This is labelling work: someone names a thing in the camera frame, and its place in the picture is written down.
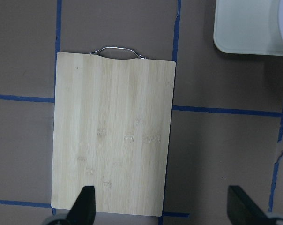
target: white tray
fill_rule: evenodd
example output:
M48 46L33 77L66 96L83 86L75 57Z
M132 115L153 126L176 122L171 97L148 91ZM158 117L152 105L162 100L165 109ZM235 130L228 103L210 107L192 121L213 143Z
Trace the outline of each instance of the white tray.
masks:
M225 53L283 56L280 0L216 0L214 42Z

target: cutting board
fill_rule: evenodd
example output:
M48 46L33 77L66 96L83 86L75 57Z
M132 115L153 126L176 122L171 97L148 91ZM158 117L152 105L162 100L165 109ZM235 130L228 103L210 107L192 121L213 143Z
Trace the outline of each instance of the cutting board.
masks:
M94 185L98 212L160 216L175 62L57 55L52 207Z

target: wooden cutting board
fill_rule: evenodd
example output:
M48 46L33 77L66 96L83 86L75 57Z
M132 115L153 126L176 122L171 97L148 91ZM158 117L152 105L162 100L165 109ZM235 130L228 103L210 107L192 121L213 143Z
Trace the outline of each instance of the wooden cutting board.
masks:
M94 185L99 212L160 216L175 62L58 53L52 207Z

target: metal handle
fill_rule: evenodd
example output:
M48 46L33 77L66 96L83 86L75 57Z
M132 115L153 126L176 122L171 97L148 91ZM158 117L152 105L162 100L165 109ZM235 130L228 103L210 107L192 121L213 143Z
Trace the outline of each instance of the metal handle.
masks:
M132 49L121 48L121 47L104 47L104 48L101 48L101 49L96 50L96 51L94 51L94 52L90 52L89 54L90 54L90 55L99 55L99 53L100 53L101 51L103 51L104 49L121 49L121 50L128 50L128 51L131 51L132 53L134 53L139 59L143 59L143 60L144 60L144 59L147 59L146 57L144 57L144 56L142 56L142 55L136 53L136 52L133 51Z

